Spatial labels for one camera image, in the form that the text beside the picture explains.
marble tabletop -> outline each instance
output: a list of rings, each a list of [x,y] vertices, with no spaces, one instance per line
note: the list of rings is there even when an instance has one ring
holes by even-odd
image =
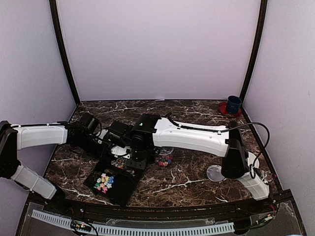
[[[203,125],[227,125],[231,120],[246,123],[243,115],[228,118],[218,111],[216,100],[166,100],[166,101],[100,101],[82,102],[72,120],[78,120],[85,112],[96,116],[109,126],[119,120],[134,124],[143,113],[165,115],[172,112],[175,121]],[[259,146],[249,129],[241,128],[248,151],[257,155]],[[188,207],[234,202],[251,198],[250,192],[237,180],[221,182],[208,180],[206,171],[210,165],[221,165],[222,158],[208,153],[175,148],[173,162],[169,166],[151,164],[131,196],[127,206],[132,207]],[[97,159],[89,157],[82,150],[72,150],[68,145],[57,147],[48,166],[46,178],[56,183],[71,200],[111,205],[109,200],[83,185],[84,180],[95,167]],[[260,168],[275,188],[272,174],[263,157]]]

lavender wall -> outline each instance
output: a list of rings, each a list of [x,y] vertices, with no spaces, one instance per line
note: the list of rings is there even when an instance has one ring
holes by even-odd
[[[69,119],[75,104],[51,20],[49,1],[0,1],[0,120],[11,123]],[[20,151],[43,174],[54,146]],[[13,236],[28,192],[0,178],[0,234]]]
[[[271,131],[267,150],[315,232],[315,1],[269,1],[244,107]],[[260,135],[265,138],[263,130]]]
[[[239,94],[258,0],[62,0],[80,98],[222,99]]]

red saucer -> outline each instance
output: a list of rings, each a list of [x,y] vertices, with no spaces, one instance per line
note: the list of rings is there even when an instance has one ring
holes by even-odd
[[[238,117],[242,112],[241,109],[238,110],[236,114],[230,114],[229,112],[226,111],[226,104],[227,102],[222,102],[219,104],[219,111],[228,117]]]

white cable channel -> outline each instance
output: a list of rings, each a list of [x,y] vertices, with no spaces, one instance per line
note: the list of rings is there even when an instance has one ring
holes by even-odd
[[[68,217],[60,217],[47,212],[33,210],[32,218],[60,228],[72,230],[70,227],[71,219]],[[98,235],[100,236],[210,236],[234,232],[234,223],[181,229],[136,229],[105,226],[99,224],[92,225],[96,228]],[[77,231],[81,233],[87,233],[83,230]],[[96,235],[94,230],[92,230],[89,234]]]

black cable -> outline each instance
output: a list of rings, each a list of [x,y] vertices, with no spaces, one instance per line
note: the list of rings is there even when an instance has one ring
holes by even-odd
[[[94,117],[96,120],[97,120],[97,122],[98,122],[98,124],[99,124],[99,135],[97,135],[97,137],[99,137],[101,134],[102,134],[102,123],[99,121],[99,119],[97,119],[96,117]]]
[[[62,213],[61,211],[59,211],[59,210],[58,210],[57,208],[55,208],[52,204],[49,204],[49,206],[52,207],[53,209],[55,209],[57,212],[59,212],[59,214],[64,215],[64,213]],[[97,229],[96,229],[92,224],[90,224],[89,222],[86,222],[86,221],[84,221],[84,220],[82,220],[82,219],[79,219],[79,218],[77,218],[77,217],[75,217],[75,216],[70,217],[70,219],[71,219],[71,218],[76,219],[76,220],[78,220],[78,221],[80,221],[80,222],[83,222],[83,223],[89,225],[89,226],[95,231],[96,236],[98,236],[98,231],[97,231]]]
[[[228,132],[228,131],[231,131],[231,130],[234,130],[234,129],[238,129],[238,128],[241,128],[243,126],[247,126],[247,125],[253,125],[253,124],[256,124],[256,125],[260,125],[262,127],[265,128],[265,130],[267,131],[267,141],[264,145],[264,148],[267,147],[268,143],[269,143],[269,140],[270,140],[270,132],[269,132],[269,129],[267,128],[266,125],[264,125],[263,123],[260,123],[260,122],[249,122],[249,123],[246,123],[246,124],[241,124],[241,125],[238,125],[236,127],[233,127],[233,128],[229,128],[229,129],[225,129],[225,130],[215,130],[215,129],[203,129],[203,128],[196,128],[196,127],[191,127],[191,126],[186,126],[186,125],[180,125],[178,123],[176,123],[175,121],[173,121],[173,119],[171,118],[171,112],[169,112],[168,114],[166,114],[166,118],[173,124],[175,125],[176,127],[179,127],[179,128],[183,128],[183,129],[191,129],[191,130],[200,130],[200,131],[207,131],[207,132],[214,132],[214,133],[225,133],[225,132]],[[256,172],[254,170],[254,174],[252,174],[252,169],[255,169],[255,163],[256,161],[258,160],[259,156],[262,154],[262,151],[260,151],[260,153],[257,155],[257,157],[255,158],[253,164],[250,164],[250,175],[252,178],[255,178],[256,177]]]

